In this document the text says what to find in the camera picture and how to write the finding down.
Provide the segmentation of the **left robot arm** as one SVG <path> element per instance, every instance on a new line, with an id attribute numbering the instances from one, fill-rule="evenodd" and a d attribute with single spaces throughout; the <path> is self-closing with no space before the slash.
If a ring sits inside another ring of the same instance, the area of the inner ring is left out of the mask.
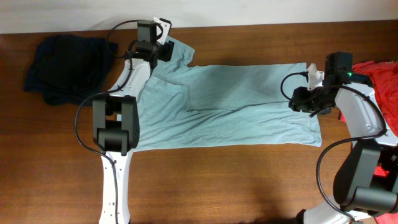
<path id="1" fill-rule="evenodd" d="M 92 101 L 93 140 L 103 163 L 100 223 L 129 223 L 129 167 L 140 136 L 137 103 L 158 61 L 168 62 L 174 43 L 167 37 L 172 23 L 163 18 L 137 21 L 137 39 L 123 55 L 116 83 Z"/>

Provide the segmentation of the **light blue t-shirt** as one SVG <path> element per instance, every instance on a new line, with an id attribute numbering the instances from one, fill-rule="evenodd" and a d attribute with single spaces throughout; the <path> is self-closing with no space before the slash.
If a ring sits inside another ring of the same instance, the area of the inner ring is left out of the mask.
<path id="1" fill-rule="evenodd" d="M 316 118 L 286 99 L 304 86 L 305 63 L 191 66 L 194 49 L 176 41 L 138 102 L 138 151 L 255 144 L 320 146 Z"/>

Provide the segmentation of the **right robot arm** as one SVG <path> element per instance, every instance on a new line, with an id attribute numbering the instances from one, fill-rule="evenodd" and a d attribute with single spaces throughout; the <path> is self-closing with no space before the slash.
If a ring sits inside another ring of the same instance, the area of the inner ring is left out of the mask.
<path id="1" fill-rule="evenodd" d="M 338 108 L 350 137 L 326 147 L 316 165 L 316 180 L 324 201 L 300 211 L 296 223 L 362 223 L 364 219 L 397 213 L 397 136 L 377 105 L 374 83 L 369 76 L 352 70 L 351 53 L 335 52 L 326 57 L 325 70 L 312 64 L 301 75 L 308 85 L 294 90 L 289 108 L 310 116 Z M 340 144 L 352 149 L 333 181 L 333 194 L 321 187 L 323 157 Z"/>

